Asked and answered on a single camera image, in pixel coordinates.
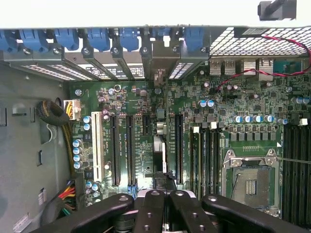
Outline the black RAM slot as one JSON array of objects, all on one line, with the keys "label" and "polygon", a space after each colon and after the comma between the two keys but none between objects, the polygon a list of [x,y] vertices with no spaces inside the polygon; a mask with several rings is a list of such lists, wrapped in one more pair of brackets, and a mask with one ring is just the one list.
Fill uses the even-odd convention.
[{"label": "black RAM slot", "polygon": [[[304,160],[304,127],[300,127],[300,147],[299,158]],[[304,225],[304,193],[305,193],[305,178],[304,178],[305,166],[300,164],[300,193],[299,193],[299,225]]]},{"label": "black RAM slot", "polygon": [[310,162],[307,166],[307,224],[311,228],[311,126],[308,126],[308,140],[306,142],[307,159]]},{"label": "black RAM slot", "polygon": [[[297,149],[297,144],[298,144],[298,138],[297,138],[297,128],[294,127],[293,129],[293,159],[298,159],[298,149]],[[296,217],[296,208],[297,208],[297,169],[298,165],[297,162],[293,162],[293,184],[292,184],[292,198],[293,198],[293,203],[292,203],[292,222],[294,224],[297,223],[297,217]]]},{"label": "black RAM slot", "polygon": [[219,132],[217,129],[211,131],[211,139],[212,139],[212,169],[211,169],[211,183],[212,183],[212,193],[218,193],[218,181],[219,181]]},{"label": "black RAM slot", "polygon": [[203,129],[203,169],[202,169],[202,182],[203,182],[203,196],[207,193],[207,178],[208,178],[208,145],[209,145],[209,129]]},{"label": "black RAM slot", "polygon": [[[290,158],[290,144],[291,144],[291,126],[284,126],[284,150],[283,150],[283,158]],[[290,162],[283,162],[283,219],[287,222],[291,221],[291,213],[290,213]]]}]

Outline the long black expansion slot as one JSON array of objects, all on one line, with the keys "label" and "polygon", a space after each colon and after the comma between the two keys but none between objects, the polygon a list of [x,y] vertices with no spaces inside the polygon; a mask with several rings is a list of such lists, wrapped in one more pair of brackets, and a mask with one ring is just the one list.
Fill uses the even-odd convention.
[{"label": "long black expansion slot", "polygon": [[183,115],[175,115],[175,173],[177,184],[183,183]]},{"label": "long black expansion slot", "polygon": [[120,172],[119,121],[117,116],[112,116],[110,119],[110,139],[111,139],[112,186],[119,186],[121,180],[121,172]]},{"label": "long black expansion slot", "polygon": [[127,168],[128,168],[128,186],[136,184],[135,175],[135,127],[134,117],[126,116],[126,142],[127,142]]}]

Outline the CPU socket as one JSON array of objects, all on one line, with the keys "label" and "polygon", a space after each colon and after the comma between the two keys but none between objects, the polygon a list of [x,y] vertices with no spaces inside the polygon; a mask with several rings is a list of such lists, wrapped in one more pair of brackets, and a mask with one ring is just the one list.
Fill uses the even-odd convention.
[{"label": "CPU socket", "polygon": [[275,149],[260,155],[238,155],[226,149],[221,178],[222,196],[279,216],[280,165]]}]

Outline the white expansion slot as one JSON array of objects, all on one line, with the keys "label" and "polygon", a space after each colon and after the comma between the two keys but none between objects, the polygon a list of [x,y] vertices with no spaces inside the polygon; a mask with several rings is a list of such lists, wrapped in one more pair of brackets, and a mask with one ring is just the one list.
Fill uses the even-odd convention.
[{"label": "white expansion slot", "polygon": [[104,179],[104,140],[101,112],[91,112],[91,133],[94,181],[101,183]]}]

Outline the short black expansion slot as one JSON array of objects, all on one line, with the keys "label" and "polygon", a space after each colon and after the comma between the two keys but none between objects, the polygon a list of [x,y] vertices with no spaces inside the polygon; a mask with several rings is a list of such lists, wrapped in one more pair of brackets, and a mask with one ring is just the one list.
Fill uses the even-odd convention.
[{"label": "short black expansion slot", "polygon": [[151,130],[151,119],[149,115],[142,116],[142,127],[143,127],[143,135],[149,135]]}]

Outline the thin metal locking lever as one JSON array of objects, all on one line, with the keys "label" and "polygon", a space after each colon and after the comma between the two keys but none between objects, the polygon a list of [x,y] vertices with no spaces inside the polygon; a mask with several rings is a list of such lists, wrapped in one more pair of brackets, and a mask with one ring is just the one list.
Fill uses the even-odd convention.
[{"label": "thin metal locking lever", "polygon": [[298,160],[298,159],[282,158],[282,157],[275,157],[275,158],[277,160],[283,160],[283,161],[288,161],[288,162],[296,162],[296,163],[303,163],[303,164],[311,165],[311,161],[306,161],[306,160]]}]

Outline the green motherboard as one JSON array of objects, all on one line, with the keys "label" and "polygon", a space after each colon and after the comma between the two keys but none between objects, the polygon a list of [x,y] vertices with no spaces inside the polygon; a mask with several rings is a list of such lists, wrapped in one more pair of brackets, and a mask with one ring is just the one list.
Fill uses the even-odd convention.
[{"label": "green motherboard", "polygon": [[[283,158],[284,126],[291,126],[290,158],[293,158],[293,129],[297,128],[298,160],[300,127],[304,127],[304,160],[307,159],[306,142],[311,126],[311,70],[299,71],[297,62],[274,61],[273,73],[248,72],[246,75],[212,76],[208,65],[193,75],[177,81],[168,80],[168,160],[175,176],[176,189],[192,191],[198,199],[203,197],[203,129],[209,129],[207,194],[212,193],[212,139],[211,131],[219,132],[219,181],[221,188],[222,163],[226,149],[238,155],[265,154],[269,148]],[[73,83],[69,86],[70,100],[79,100],[81,120],[73,120],[73,164],[82,176],[80,185],[83,206],[90,206],[117,193],[128,193],[137,198],[140,191],[154,188],[155,114],[153,83],[103,82]],[[91,112],[102,113],[104,179],[94,181]],[[183,183],[177,184],[175,173],[175,115],[183,115]],[[134,117],[136,184],[128,186],[126,116]],[[142,116],[151,119],[150,134],[143,135]],[[120,172],[119,186],[112,186],[110,119],[119,121]],[[280,165],[280,214],[283,219],[283,160]],[[290,162],[290,213],[292,222],[293,162]],[[300,164],[297,163],[297,208],[299,225]],[[304,225],[307,224],[307,172],[305,166]]]}]

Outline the white power connector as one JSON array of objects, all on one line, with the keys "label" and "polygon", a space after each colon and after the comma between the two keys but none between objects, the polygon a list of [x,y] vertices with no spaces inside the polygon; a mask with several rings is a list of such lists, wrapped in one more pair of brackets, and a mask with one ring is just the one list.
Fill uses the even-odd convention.
[{"label": "white power connector", "polygon": [[79,100],[63,100],[64,111],[70,120],[81,120],[81,104]]}]

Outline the open black PC case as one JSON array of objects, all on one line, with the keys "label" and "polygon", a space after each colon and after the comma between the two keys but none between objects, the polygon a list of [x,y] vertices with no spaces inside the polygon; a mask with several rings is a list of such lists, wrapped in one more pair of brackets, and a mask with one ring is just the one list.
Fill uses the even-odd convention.
[{"label": "open black PC case", "polygon": [[[123,48],[123,57],[134,81],[128,80],[110,52],[113,46],[121,47],[120,29],[126,27],[138,29],[139,49],[129,52]],[[73,164],[73,121],[64,111],[63,100],[70,100],[69,86],[73,83],[153,83],[152,74],[148,80],[144,77],[140,48],[152,46],[160,36],[169,36],[178,41],[180,59],[187,27],[202,27],[202,47],[209,48],[209,59],[197,70],[214,58],[253,57],[297,62],[299,71],[311,70],[311,25],[100,26],[97,28],[109,31],[110,50],[94,49],[94,56],[117,77],[116,81],[83,59],[83,46],[92,47],[87,30],[95,27],[68,28],[78,32],[77,50],[68,50],[57,43],[54,34],[57,28],[39,28],[46,34],[47,52],[26,48],[20,29],[4,29],[15,34],[18,51],[0,50],[0,233],[30,233],[87,207],[79,200],[83,195],[82,176]],[[140,191],[138,197],[133,198],[135,211],[142,207],[145,194],[151,190],[159,189]],[[170,199],[172,191],[162,191],[165,196],[162,233],[188,233]],[[201,203],[202,198],[198,199],[192,191],[183,191],[188,192],[194,204]],[[240,233],[231,223],[209,212],[206,214],[218,233]],[[133,233],[135,218],[136,214],[122,216],[104,233]]]}]

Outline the silver rear port block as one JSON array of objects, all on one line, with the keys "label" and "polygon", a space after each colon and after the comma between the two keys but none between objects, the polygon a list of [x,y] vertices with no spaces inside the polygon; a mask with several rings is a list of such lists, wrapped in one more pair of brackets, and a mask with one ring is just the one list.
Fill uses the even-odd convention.
[{"label": "silver rear port block", "polygon": [[214,58],[208,62],[208,73],[212,76],[233,76],[255,69],[272,74],[273,66],[274,61],[269,58]]}]

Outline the blue expansion card clip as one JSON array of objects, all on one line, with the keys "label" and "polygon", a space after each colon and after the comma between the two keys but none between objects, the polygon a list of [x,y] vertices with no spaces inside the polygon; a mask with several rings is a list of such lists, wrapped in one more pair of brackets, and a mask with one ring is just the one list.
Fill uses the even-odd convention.
[{"label": "blue expansion card clip", "polygon": [[127,51],[135,51],[139,49],[138,29],[137,28],[121,28],[120,44]]},{"label": "blue expansion card clip", "polygon": [[54,34],[57,43],[68,50],[79,48],[79,36],[76,29],[55,29]]},{"label": "blue expansion card clip", "polygon": [[187,27],[184,29],[184,41],[188,51],[196,51],[203,46],[204,30],[202,27]]},{"label": "blue expansion card clip", "polygon": [[90,28],[87,30],[89,44],[100,52],[110,50],[109,31],[107,28]]},{"label": "blue expansion card clip", "polygon": [[21,29],[19,33],[26,48],[37,52],[47,52],[49,50],[49,44],[44,30]]},{"label": "blue expansion card clip", "polygon": [[0,50],[7,53],[18,51],[15,34],[11,30],[0,30]]}]

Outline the black connector block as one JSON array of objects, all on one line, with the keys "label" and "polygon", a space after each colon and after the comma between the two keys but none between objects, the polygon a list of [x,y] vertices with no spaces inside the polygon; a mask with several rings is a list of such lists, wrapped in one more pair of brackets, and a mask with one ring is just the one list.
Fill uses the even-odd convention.
[{"label": "black connector block", "polygon": [[260,21],[296,19],[297,0],[265,0],[258,4]]}]

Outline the perforated slot cover bracket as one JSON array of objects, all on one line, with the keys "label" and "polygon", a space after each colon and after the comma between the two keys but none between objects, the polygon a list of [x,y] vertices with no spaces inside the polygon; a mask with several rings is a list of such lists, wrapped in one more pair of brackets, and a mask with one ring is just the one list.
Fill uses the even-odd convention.
[{"label": "perforated slot cover bracket", "polygon": [[177,81],[192,74],[209,59],[209,48],[201,47],[194,51],[188,50],[185,43],[180,46],[180,59],[174,65],[168,79]]}]

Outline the metal slot cover bracket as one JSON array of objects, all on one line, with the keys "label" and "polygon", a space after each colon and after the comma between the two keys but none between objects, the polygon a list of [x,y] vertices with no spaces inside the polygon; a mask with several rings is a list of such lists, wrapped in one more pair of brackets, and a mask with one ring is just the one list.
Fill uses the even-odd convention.
[{"label": "metal slot cover bracket", "polygon": [[118,66],[121,67],[128,80],[134,81],[135,78],[123,57],[123,48],[120,46],[113,46],[110,52],[112,54],[112,59]]},{"label": "metal slot cover bracket", "polygon": [[139,52],[141,54],[144,77],[148,80],[151,74],[152,46],[142,46]]},{"label": "metal slot cover bracket", "polygon": [[90,46],[83,46],[81,53],[83,55],[83,59],[88,63],[93,65],[98,70],[102,71],[107,77],[111,80],[116,81],[117,77],[111,73],[106,67],[104,67],[94,56],[94,48]]}]

